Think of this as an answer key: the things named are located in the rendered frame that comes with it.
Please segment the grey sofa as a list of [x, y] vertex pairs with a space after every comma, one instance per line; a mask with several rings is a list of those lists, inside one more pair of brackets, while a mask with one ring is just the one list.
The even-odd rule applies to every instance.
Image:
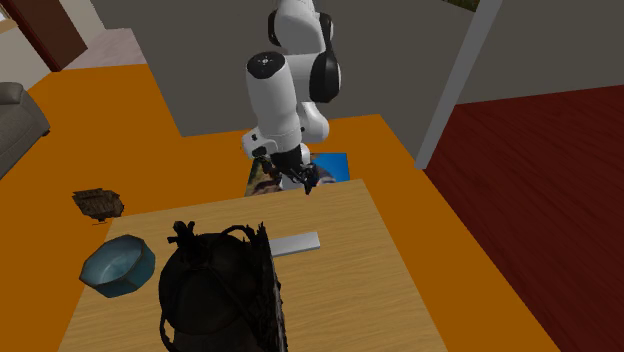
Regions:
[[0, 82], [0, 179], [49, 132], [47, 118], [24, 86]]

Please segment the black backpack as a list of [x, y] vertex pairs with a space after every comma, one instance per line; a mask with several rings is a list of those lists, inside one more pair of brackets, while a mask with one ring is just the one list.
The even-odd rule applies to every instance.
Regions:
[[196, 234], [177, 221], [177, 249], [159, 278], [159, 333], [168, 352], [288, 352], [281, 283], [266, 227]]

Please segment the grey flat rectangular slab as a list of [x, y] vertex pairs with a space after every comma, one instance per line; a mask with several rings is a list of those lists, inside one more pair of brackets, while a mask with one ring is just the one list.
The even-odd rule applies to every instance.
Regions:
[[281, 257], [301, 252], [317, 250], [320, 248], [320, 240], [317, 232], [308, 232], [269, 241], [271, 255]]

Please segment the blue octagonal bowl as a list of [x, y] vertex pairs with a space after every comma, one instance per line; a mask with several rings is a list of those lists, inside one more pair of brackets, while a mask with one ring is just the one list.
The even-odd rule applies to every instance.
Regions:
[[155, 254], [146, 242], [125, 234], [103, 243], [83, 263], [79, 280], [107, 298], [137, 291], [153, 275]]

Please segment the dark brown woven basket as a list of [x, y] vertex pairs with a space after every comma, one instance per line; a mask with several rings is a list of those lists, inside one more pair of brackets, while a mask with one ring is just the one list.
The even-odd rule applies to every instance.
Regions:
[[75, 191], [72, 199], [83, 215], [99, 222], [120, 217], [125, 209], [118, 193], [102, 188]]

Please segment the dark brown door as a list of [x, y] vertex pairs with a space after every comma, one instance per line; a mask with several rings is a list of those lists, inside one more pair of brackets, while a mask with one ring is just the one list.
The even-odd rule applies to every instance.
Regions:
[[0, 0], [22, 34], [52, 72], [60, 72], [87, 50], [60, 0]]

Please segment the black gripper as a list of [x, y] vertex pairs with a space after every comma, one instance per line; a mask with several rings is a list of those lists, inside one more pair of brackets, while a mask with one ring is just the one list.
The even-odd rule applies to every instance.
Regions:
[[309, 195], [317, 185], [317, 166], [315, 164], [304, 165], [300, 145], [286, 152], [273, 153], [270, 159], [281, 174], [301, 184], [306, 195]]

